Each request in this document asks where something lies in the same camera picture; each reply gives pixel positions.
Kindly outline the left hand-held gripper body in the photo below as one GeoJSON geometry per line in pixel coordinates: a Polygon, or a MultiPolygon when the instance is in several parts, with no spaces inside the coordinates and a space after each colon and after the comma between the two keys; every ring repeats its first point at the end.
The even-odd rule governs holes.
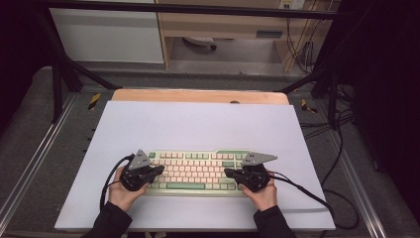
{"type": "Polygon", "coordinates": [[[149,157],[143,150],[138,150],[124,166],[120,176],[120,182],[125,189],[137,191],[144,184],[148,183],[150,176],[154,175],[152,169],[149,157]]]}

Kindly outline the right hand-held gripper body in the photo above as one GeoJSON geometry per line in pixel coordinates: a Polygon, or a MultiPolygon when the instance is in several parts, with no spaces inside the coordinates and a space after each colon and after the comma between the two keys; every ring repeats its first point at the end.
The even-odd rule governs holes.
{"type": "Polygon", "coordinates": [[[250,152],[243,158],[242,167],[238,169],[239,175],[237,178],[246,179],[248,184],[245,186],[252,192],[258,192],[265,188],[270,180],[263,164],[276,159],[277,156],[274,155],[250,152]]]}

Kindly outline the pink and green keyboard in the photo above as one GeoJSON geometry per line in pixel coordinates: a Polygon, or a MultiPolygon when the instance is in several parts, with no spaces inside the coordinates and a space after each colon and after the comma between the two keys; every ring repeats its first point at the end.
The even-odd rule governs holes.
{"type": "Polygon", "coordinates": [[[224,169],[240,169],[249,151],[151,151],[153,166],[164,166],[150,185],[147,195],[242,196],[224,169]]]}

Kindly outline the person's left hand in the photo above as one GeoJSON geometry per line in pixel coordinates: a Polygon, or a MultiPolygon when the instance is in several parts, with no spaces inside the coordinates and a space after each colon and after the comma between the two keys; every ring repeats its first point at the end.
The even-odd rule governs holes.
{"type": "Polygon", "coordinates": [[[119,181],[123,169],[123,167],[120,167],[115,172],[114,180],[109,185],[108,201],[118,206],[123,211],[128,212],[134,202],[146,193],[149,184],[144,184],[137,191],[129,191],[125,189],[119,181]]]}

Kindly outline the person's right hand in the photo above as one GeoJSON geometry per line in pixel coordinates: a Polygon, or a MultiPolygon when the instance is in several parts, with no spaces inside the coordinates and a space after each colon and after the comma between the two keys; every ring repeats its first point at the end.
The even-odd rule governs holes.
{"type": "Polygon", "coordinates": [[[240,184],[240,189],[259,211],[265,211],[277,205],[277,188],[273,178],[269,180],[264,189],[258,192],[252,192],[243,184],[240,184]]]}

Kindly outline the white table cover board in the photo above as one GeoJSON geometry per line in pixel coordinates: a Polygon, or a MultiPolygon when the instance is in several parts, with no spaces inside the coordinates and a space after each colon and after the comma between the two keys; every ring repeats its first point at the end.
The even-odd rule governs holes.
{"type": "MultiPolygon", "coordinates": [[[[266,168],[295,231],[334,229],[295,110],[290,105],[110,101],[94,133],[55,229],[85,231],[99,213],[106,178],[122,158],[152,150],[250,150],[277,156],[266,168]]],[[[246,197],[141,196],[130,209],[133,231],[252,231],[246,197]]]]}

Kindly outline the yellow black striped tape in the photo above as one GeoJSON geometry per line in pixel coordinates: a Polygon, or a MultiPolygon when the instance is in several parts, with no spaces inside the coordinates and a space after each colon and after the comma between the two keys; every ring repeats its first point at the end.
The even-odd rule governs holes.
{"type": "Polygon", "coordinates": [[[311,113],[318,113],[316,108],[309,107],[305,99],[301,99],[301,109],[303,111],[309,111],[311,113]]]}
{"type": "Polygon", "coordinates": [[[93,109],[95,108],[95,106],[96,106],[96,104],[97,104],[98,100],[100,99],[100,96],[101,96],[101,93],[95,93],[95,94],[92,96],[92,98],[91,98],[91,100],[90,100],[90,102],[89,102],[89,105],[88,105],[88,107],[87,107],[87,109],[88,109],[88,110],[93,110],[93,109]]]}

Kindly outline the office chair wheel base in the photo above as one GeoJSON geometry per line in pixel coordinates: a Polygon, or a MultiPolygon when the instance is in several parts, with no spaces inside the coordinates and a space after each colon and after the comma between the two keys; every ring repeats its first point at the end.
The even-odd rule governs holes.
{"type": "Polygon", "coordinates": [[[184,37],[184,40],[190,44],[209,48],[211,51],[216,51],[217,46],[215,45],[212,38],[192,38],[184,37]]]}

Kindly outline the white cabinet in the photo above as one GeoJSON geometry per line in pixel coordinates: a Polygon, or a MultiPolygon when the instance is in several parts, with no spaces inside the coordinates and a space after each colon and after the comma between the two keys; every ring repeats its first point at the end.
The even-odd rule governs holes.
{"type": "Polygon", "coordinates": [[[163,63],[156,13],[75,9],[51,13],[73,60],[163,63]]]}

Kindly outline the light wooden desk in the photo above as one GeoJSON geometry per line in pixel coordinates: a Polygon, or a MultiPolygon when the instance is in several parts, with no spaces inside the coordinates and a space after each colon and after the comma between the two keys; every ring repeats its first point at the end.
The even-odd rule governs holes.
{"type": "MultiPolygon", "coordinates": [[[[267,8],[279,10],[280,0],[155,0],[158,4],[188,4],[230,7],[267,8]]],[[[301,10],[325,10],[328,0],[305,0],[301,10]]],[[[170,65],[173,40],[182,37],[218,39],[272,40],[283,65],[289,72],[297,64],[297,55],[304,45],[318,46],[330,30],[330,20],[275,19],[202,14],[159,13],[157,15],[162,54],[165,65],[170,65]]]]}

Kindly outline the aluminium floor rail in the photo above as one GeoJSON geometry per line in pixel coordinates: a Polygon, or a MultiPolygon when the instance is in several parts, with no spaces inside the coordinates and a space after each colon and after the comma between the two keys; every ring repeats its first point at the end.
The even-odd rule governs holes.
{"type": "Polygon", "coordinates": [[[362,180],[353,167],[350,157],[344,148],[344,140],[337,131],[330,131],[329,136],[335,149],[339,152],[339,163],[346,177],[350,190],[355,198],[359,212],[365,222],[371,238],[386,238],[386,232],[378,218],[375,209],[368,197],[362,180]]]}
{"type": "Polygon", "coordinates": [[[70,93],[63,106],[62,113],[58,119],[52,123],[43,137],[41,143],[38,145],[36,151],[33,153],[29,163],[25,167],[23,173],[19,177],[16,185],[13,187],[11,193],[0,208],[0,233],[2,233],[8,226],[19,204],[21,203],[25,193],[30,187],[35,175],[40,169],[45,157],[59,134],[63,124],[66,121],[75,101],[78,99],[78,93],[70,93]]]}

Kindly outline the black metal frame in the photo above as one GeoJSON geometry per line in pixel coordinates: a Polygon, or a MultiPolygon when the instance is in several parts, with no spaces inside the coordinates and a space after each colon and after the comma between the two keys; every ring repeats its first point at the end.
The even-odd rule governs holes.
{"type": "Polygon", "coordinates": [[[306,10],[274,10],[263,8],[246,7],[224,7],[204,5],[179,5],[179,4],[155,4],[155,3],[127,3],[109,1],[79,1],[79,0],[33,0],[33,15],[37,19],[40,28],[43,30],[49,42],[52,52],[53,68],[53,97],[54,115],[56,121],[62,112],[61,90],[59,82],[59,71],[63,71],[63,80],[71,91],[79,92],[82,84],[75,74],[76,71],[86,75],[91,80],[99,83],[107,89],[120,89],[120,86],[106,81],[95,75],[85,67],[76,63],[65,52],[58,33],[54,30],[54,24],[49,22],[46,12],[49,8],[77,9],[77,10],[99,10],[99,11],[123,11],[123,12],[155,12],[174,14],[202,14],[202,15],[231,15],[250,17],[273,17],[273,18],[298,18],[298,19],[319,19],[337,20],[352,17],[347,12],[320,12],[306,10]]]}

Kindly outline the white wall power socket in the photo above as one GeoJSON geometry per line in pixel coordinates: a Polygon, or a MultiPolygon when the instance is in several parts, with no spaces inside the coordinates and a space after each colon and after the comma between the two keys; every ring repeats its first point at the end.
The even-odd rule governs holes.
{"type": "Polygon", "coordinates": [[[280,9],[301,10],[304,6],[305,0],[280,0],[280,9]]]}

